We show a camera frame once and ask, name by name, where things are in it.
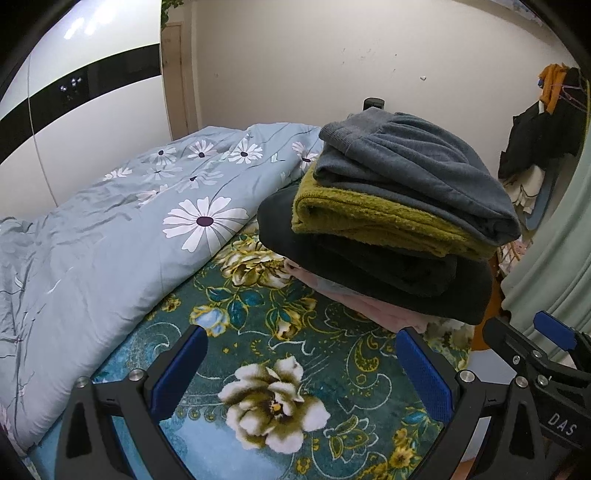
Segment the white wardrobe with black stripe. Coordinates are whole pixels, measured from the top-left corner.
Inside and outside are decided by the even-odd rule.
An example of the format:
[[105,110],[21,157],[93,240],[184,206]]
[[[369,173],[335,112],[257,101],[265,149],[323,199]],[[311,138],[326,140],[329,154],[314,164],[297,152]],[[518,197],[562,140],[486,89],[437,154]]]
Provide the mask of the white wardrobe with black stripe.
[[78,1],[1,98],[1,214],[35,218],[170,141],[158,1]]

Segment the olive green folded towel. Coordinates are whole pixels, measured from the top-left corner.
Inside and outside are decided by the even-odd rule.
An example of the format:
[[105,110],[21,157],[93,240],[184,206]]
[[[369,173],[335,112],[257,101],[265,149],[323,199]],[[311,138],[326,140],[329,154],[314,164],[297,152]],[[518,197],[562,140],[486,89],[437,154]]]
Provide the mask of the olive green folded towel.
[[304,174],[294,196],[291,229],[297,234],[330,234],[374,246],[459,255],[493,256],[496,247],[438,216],[370,194],[324,187],[315,167]]

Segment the beige door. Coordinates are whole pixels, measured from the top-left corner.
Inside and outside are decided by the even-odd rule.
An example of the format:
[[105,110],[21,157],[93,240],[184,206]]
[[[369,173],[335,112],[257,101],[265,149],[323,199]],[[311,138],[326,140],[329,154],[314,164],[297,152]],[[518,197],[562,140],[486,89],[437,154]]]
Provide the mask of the beige door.
[[169,129],[173,139],[201,126],[197,86],[197,57],[193,55],[187,21],[168,22],[160,35],[161,71]]

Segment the light blue floral duvet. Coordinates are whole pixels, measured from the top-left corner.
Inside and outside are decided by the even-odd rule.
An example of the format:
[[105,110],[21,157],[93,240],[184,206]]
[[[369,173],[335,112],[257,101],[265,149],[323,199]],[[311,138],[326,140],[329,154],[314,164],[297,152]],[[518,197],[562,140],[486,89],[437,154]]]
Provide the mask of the light blue floral duvet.
[[38,443],[167,294],[322,151],[318,127],[206,127],[124,162],[34,220],[1,222],[1,424]]

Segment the pink folded garment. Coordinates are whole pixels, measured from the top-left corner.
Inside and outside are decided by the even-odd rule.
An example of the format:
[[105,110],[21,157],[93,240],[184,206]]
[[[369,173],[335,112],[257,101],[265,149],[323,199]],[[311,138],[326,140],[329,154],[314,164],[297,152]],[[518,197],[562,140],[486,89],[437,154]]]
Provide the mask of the pink folded garment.
[[369,297],[355,290],[346,288],[339,283],[332,282],[311,273],[290,259],[283,262],[284,268],[290,275],[300,280],[319,294],[328,297],[342,305],[367,317],[386,330],[399,332],[403,328],[413,327],[419,333],[424,333],[430,323],[437,320],[436,317],[418,313],[403,307],[383,302]]

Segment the black folded garment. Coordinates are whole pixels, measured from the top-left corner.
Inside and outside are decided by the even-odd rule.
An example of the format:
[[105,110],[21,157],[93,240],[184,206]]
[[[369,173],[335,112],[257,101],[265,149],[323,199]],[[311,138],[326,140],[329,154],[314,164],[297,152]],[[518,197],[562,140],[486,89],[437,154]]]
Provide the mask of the black folded garment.
[[485,318],[493,276],[486,261],[374,246],[331,234],[291,229],[291,185],[259,205],[259,240],[295,264],[360,294],[418,313],[478,325]]

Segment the hanging clothes pile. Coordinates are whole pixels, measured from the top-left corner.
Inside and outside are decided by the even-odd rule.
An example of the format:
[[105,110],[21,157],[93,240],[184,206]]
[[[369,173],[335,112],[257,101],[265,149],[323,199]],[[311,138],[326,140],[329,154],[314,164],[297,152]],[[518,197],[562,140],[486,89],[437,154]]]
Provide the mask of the hanging clothes pile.
[[538,86],[539,99],[513,118],[498,169],[528,231],[541,224],[563,160],[579,154],[588,124],[589,86],[578,68],[550,64],[539,74]]

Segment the grey sweatpants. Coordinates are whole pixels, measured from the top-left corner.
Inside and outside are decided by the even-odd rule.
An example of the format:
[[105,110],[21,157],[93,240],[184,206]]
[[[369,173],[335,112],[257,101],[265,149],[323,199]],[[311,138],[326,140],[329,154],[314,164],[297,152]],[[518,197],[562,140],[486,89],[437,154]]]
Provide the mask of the grey sweatpants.
[[464,140],[420,117],[372,107],[320,131],[322,186],[431,213],[498,247],[517,239],[509,195]]

